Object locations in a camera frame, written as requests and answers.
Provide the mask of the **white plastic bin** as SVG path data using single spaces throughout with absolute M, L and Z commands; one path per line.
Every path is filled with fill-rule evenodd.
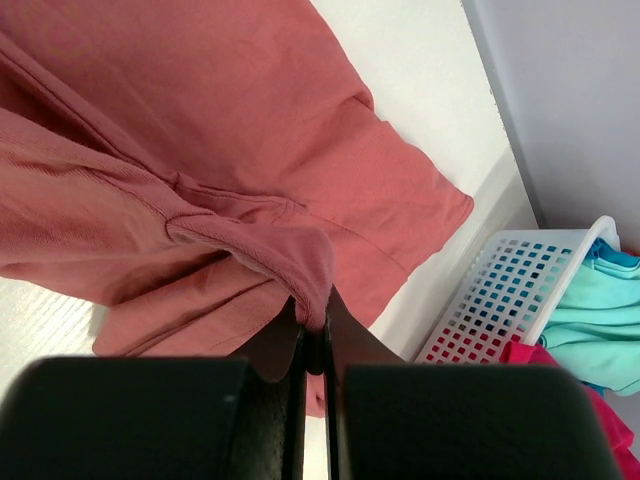
M 618 251 L 614 219 L 588 229 L 501 230 L 485 244 L 431 329 L 417 364 L 497 363 L 510 342 L 534 345 L 593 243 Z

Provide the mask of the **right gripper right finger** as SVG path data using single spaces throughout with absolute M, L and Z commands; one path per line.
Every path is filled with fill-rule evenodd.
M 619 479 L 585 389 L 544 365 L 400 359 L 327 305 L 325 391 L 333 479 Z

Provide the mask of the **teal t shirt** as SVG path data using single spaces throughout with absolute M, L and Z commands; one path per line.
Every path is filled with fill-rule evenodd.
M 540 337 L 580 381 L 639 392 L 639 258 L 594 241 Z

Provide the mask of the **crimson red t shirt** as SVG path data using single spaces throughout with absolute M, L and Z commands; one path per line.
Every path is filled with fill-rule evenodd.
M 546 365 L 562 370 L 549 352 L 540 345 L 529 346 L 516 342 L 508 342 L 500 362 L 504 364 Z M 611 452 L 616 460 L 623 478 L 639 480 L 639 461 L 631 451 L 634 433 L 620 419 L 604 399 L 604 391 L 591 384 L 580 382 L 586 391 L 591 405 L 596 412 L 601 427 L 607 438 Z

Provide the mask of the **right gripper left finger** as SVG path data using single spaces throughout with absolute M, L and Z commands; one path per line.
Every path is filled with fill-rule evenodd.
M 52 357 L 1 406 L 5 479 L 298 479 L 295 303 L 231 356 Z

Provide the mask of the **salmon pink t shirt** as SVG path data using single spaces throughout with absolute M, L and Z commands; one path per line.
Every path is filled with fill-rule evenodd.
M 307 1 L 5 1 L 1 274 L 99 355 L 223 356 L 289 298 L 372 324 L 473 209 Z

